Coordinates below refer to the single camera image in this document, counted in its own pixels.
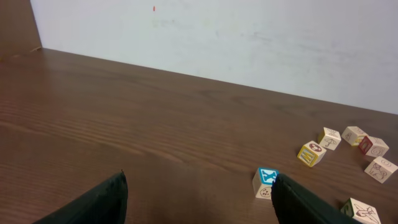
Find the wooden table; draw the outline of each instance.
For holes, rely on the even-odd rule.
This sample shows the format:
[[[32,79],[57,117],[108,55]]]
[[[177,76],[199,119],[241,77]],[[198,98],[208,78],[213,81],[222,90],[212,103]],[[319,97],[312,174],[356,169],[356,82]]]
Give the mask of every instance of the wooden table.
[[[398,164],[397,115],[53,50],[10,58],[0,63],[0,223],[33,222],[121,169],[126,223],[277,223],[271,201],[254,198],[259,166],[397,223],[398,174],[380,184],[357,147],[343,140],[313,168],[297,159],[324,126],[383,138]]]

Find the dark brown tabletop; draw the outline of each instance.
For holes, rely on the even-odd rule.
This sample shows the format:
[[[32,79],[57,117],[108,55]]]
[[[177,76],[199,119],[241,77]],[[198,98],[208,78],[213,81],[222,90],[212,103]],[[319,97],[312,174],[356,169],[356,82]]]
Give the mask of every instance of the dark brown tabletop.
[[[10,58],[0,62],[0,223],[38,220],[121,169],[126,223],[277,223],[272,202],[254,198],[259,166],[398,223],[398,173],[380,184],[357,147],[342,140],[312,168],[297,159],[323,127],[347,126],[382,138],[398,164],[397,115],[53,50]]]

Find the wooden block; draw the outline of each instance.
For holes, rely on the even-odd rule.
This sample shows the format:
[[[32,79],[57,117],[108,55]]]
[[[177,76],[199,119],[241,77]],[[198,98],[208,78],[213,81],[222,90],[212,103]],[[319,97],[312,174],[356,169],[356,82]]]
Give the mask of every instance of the wooden block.
[[[335,150],[340,142],[340,133],[330,128],[323,128],[323,131],[318,136],[319,145],[326,149]]]
[[[381,224],[374,207],[353,198],[348,199],[340,211],[361,223]]]
[[[279,172],[275,169],[259,167],[253,177],[253,190],[256,198],[271,199],[271,187]]]
[[[373,157],[384,156],[389,150],[388,145],[382,139],[371,136],[365,136],[358,147],[363,154]]]
[[[305,165],[313,167],[321,161],[325,153],[326,149],[318,145],[315,141],[310,141],[301,148],[297,158],[303,161]]]
[[[369,174],[380,183],[384,183],[397,169],[398,167],[392,162],[379,156],[368,165],[365,169],[365,173]]]
[[[368,136],[368,134],[356,126],[347,127],[341,135],[352,146],[359,145],[365,136]]]

